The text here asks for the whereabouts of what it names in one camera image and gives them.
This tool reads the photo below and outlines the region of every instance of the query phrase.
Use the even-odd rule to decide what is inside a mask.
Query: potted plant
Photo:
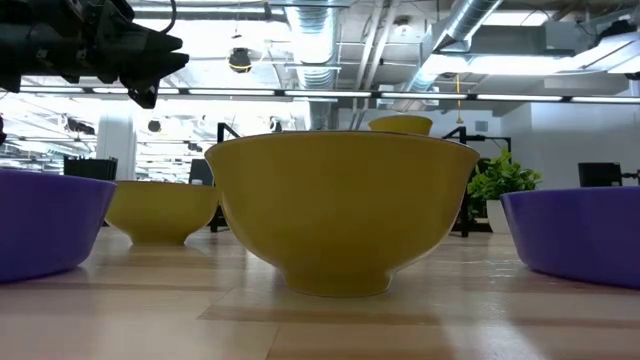
[[[489,225],[494,233],[509,233],[509,225],[500,203],[500,195],[524,190],[535,190],[540,183],[540,174],[523,169],[511,161],[511,153],[502,149],[499,157],[487,163],[484,172],[476,167],[476,175],[467,188],[473,199],[486,201]]]

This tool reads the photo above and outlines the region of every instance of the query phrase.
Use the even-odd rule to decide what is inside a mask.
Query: wooden table
[[[508,236],[450,237],[386,294],[288,291],[231,232],[0,286],[2,359],[640,359],[640,293],[532,273]]]

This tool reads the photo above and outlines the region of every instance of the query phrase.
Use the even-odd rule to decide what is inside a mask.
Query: purple bowl
[[[0,170],[0,282],[83,262],[115,189],[107,181]]]
[[[501,196],[520,259],[573,280],[640,288],[640,187]]]

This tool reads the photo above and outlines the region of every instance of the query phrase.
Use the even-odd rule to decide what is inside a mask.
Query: green leaves
[[[480,173],[476,166],[476,175],[467,187],[469,195],[486,201],[498,200],[500,195],[514,191],[535,190],[540,183],[540,173],[523,169],[520,164],[510,160],[511,153],[503,148],[499,157],[487,163],[484,173]]]

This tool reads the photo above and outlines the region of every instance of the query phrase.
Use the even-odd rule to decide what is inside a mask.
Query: pillar
[[[113,102],[105,107],[98,126],[97,159],[118,159],[116,180],[136,179],[136,109],[132,104]]]

